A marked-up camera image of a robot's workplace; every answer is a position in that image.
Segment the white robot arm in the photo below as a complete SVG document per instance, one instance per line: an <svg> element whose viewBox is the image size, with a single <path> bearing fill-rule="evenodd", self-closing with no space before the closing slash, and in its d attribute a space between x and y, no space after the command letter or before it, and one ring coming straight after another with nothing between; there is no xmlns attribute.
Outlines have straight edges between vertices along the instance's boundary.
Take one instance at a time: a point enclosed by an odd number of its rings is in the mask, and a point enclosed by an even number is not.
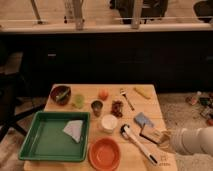
<svg viewBox="0 0 213 171"><path fill-rule="evenodd" d="M213 127L175 130L170 144L181 155L207 154L213 157Z"/></svg>

